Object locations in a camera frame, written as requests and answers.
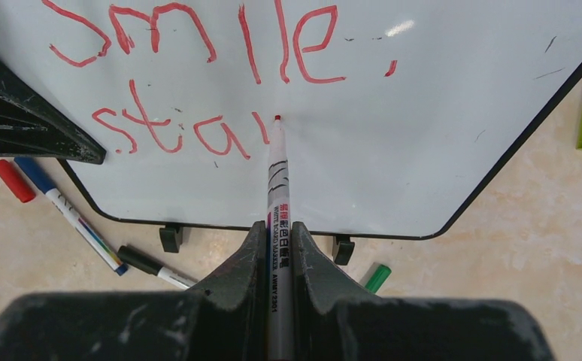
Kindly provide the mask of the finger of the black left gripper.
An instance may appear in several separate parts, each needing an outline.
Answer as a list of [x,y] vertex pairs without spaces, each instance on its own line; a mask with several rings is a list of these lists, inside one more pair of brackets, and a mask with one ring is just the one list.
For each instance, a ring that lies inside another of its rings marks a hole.
[[0,60],[0,156],[101,164],[106,150]]

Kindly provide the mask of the red whiteboard marker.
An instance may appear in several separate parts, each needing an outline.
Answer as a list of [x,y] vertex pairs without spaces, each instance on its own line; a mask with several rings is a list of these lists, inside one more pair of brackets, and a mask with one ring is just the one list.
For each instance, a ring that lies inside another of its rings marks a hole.
[[270,129],[268,157],[268,360],[292,360],[293,272],[290,242],[289,161],[282,117]]

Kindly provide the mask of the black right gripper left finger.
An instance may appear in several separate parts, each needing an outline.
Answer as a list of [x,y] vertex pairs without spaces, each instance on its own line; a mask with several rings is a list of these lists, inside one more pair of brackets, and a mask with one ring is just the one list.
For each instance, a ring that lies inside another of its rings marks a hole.
[[33,293],[0,314],[0,360],[264,360],[265,224],[188,290]]

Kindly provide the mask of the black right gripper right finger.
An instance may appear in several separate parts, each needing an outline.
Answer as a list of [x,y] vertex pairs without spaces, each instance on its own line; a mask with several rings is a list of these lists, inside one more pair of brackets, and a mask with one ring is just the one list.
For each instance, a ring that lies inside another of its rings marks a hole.
[[498,299],[386,298],[293,224],[298,360],[552,360],[538,321]]

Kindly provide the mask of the white whiteboard black frame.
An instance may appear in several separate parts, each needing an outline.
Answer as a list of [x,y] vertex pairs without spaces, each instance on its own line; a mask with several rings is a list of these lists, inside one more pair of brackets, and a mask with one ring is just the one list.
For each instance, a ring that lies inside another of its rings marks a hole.
[[0,1],[0,60],[105,150],[120,222],[444,233],[582,75],[582,1]]

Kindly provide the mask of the red marker cap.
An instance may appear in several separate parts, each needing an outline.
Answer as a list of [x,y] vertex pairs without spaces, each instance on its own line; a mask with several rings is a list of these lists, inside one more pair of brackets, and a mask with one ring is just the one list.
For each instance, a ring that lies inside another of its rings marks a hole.
[[17,171],[13,163],[6,159],[0,159],[0,179],[22,203],[30,202],[36,197],[35,192]]

